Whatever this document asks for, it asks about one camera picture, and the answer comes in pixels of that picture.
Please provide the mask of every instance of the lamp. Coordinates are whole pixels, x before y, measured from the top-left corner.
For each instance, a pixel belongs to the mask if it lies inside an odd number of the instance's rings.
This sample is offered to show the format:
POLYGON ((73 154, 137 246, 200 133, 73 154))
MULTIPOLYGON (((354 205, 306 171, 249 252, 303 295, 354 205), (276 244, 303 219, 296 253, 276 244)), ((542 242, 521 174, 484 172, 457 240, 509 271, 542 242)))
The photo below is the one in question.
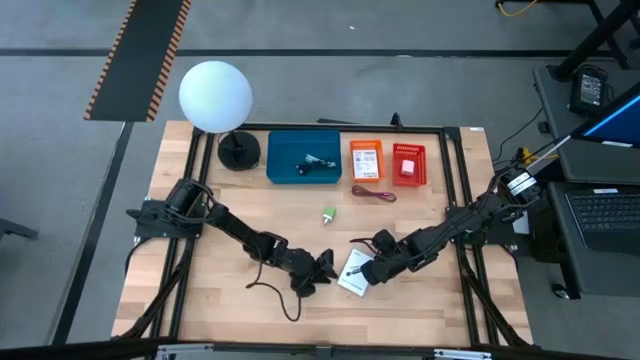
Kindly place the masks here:
POLYGON ((253 102, 251 86, 240 70, 221 61, 200 63, 182 79, 179 98, 182 112, 195 127, 208 133, 229 133, 218 146, 218 157, 227 169, 256 167, 258 140, 247 132, 233 131, 245 122, 253 102))

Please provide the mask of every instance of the wooden table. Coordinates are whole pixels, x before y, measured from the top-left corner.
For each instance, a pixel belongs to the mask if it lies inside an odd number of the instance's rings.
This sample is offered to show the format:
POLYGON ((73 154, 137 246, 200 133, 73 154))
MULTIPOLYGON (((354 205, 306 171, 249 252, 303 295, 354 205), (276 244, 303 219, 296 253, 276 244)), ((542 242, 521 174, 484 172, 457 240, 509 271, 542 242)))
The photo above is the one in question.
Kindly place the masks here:
MULTIPOLYGON (((182 176, 191 131, 191 124, 186 121, 167 123, 149 188, 152 198, 164 199, 182 176)), ((343 176, 337 185, 274 185, 266 177, 268 131, 252 133, 262 147, 260 164, 253 170, 225 169, 214 149, 208 185, 214 189, 216 199, 254 229, 287 238, 291 248, 304 248, 314 256, 327 248, 334 249, 338 274, 352 248, 350 239, 371 237, 383 228, 401 239, 417 228, 444 220, 448 200, 436 135, 344 132, 341 133, 343 176), (428 184, 418 189, 393 187, 387 177, 378 184, 365 185, 371 190, 394 192, 398 200, 392 204, 352 196, 351 139, 381 139, 387 174, 394 142, 425 145, 428 184), (332 224, 324 226, 322 213, 326 206, 336 207, 337 216, 332 224)), ((475 197, 486 189, 493 172, 487 140, 481 128, 462 128, 461 133, 475 197)), ((453 144, 449 147, 456 194, 462 204, 453 144)), ((167 240, 157 239, 133 256, 113 334, 131 327, 156 294, 166 249, 167 240)), ((486 246, 483 252, 493 300, 520 336, 531 341, 512 258, 497 246, 486 246)), ((296 323, 284 317, 273 291, 264 287, 245 289, 254 280, 257 268, 258 263, 249 259, 239 243, 219 230, 205 227, 195 249, 179 337, 253 343, 469 345, 460 276, 451 245, 426 268, 416 273, 406 271, 387 284, 369 287, 362 298, 335 281, 331 285, 318 285, 316 294, 302 300, 302 316, 296 323)), ((295 314, 297 301, 289 288, 287 274, 265 267, 262 281, 279 288, 289 313, 295 314)), ((173 300, 170 298, 167 304, 162 334, 168 332, 173 300)), ((476 299, 481 337, 486 341, 481 309, 476 299)))

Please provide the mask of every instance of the orange and black striped tape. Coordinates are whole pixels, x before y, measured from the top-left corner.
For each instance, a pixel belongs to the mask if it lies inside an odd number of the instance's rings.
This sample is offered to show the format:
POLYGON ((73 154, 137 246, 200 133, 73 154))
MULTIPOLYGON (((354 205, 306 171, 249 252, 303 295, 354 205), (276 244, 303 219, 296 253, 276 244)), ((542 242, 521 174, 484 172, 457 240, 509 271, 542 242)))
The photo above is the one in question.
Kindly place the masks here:
POLYGON ((190 8, 191 0, 131 2, 89 100, 86 120, 155 119, 190 8))

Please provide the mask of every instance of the table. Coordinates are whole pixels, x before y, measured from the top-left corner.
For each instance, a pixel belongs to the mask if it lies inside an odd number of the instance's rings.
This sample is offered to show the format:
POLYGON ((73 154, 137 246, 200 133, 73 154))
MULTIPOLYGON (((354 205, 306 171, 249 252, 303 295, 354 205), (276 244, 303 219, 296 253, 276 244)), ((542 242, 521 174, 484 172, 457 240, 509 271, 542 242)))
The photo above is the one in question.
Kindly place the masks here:
MULTIPOLYGON (((169 121, 149 188, 154 199, 164 199, 183 173, 192 127, 169 121)), ((262 147, 257 168, 245 172, 225 169, 212 156, 207 185, 218 201, 256 230, 287 238, 290 247, 302 247, 317 256, 326 248, 335 252, 339 273, 357 237, 370 237, 383 228, 400 239, 413 230, 444 220, 447 205, 444 169, 436 135, 395 133, 341 133, 343 176, 337 185, 274 185, 265 175, 268 131, 252 131, 262 147), (392 190, 397 202, 350 194, 348 141, 381 139, 387 168, 392 143, 423 144, 427 151, 428 184, 418 189, 392 187, 388 176, 372 190, 392 190), (335 206, 335 221, 324 226, 325 206, 335 206)), ((462 128, 462 144, 472 192, 480 194, 492 176, 486 136, 481 128, 462 128)), ((453 144, 449 144, 455 164, 453 144)), ((199 159, 195 169, 199 169, 199 159)), ((457 168, 456 194, 462 204, 457 168)), ((132 257, 113 334, 131 327, 158 290, 167 240, 154 239, 132 257)), ((503 249, 484 248, 492 297, 507 320, 531 341, 529 324, 512 258, 503 249)), ((258 264, 239 243, 217 229, 205 227, 194 253, 179 338, 239 343, 336 344, 385 346, 468 346, 461 284, 454 247, 417 273, 404 272, 387 284, 370 287, 363 298, 338 286, 319 285, 316 294, 302 300, 297 323, 286 320, 278 297, 267 288, 245 289, 254 280, 258 264)), ((289 312, 295 312, 294 293, 285 272, 265 268, 262 280, 281 289, 289 312)), ((161 334, 166 334, 172 308, 169 299, 161 334)), ((481 306, 476 302, 481 336, 486 338, 481 306)))
MULTIPOLYGON (((640 71, 608 70, 607 83, 615 89, 616 96, 635 85, 640 80, 640 71)), ((584 119, 569 112, 567 104, 571 94, 571 82, 559 82, 551 77, 546 67, 537 67, 533 72, 536 89, 549 121, 554 138, 567 136, 584 119)), ((560 169, 564 178, 573 182, 638 184, 640 179, 640 151, 598 143, 569 140, 558 149, 560 169)))

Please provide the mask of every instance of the orange box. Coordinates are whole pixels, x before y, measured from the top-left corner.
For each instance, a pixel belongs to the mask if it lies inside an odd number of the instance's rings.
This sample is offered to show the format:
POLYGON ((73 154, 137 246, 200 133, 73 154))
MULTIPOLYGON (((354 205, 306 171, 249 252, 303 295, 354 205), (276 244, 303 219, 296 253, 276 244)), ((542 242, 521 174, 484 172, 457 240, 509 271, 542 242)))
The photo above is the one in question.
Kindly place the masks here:
POLYGON ((384 153, 382 152, 382 141, 380 140, 351 140, 349 143, 351 153, 351 174, 356 182, 378 182, 384 178, 384 153), (378 177, 356 178, 356 167, 353 159, 354 150, 375 150, 378 162, 378 177))

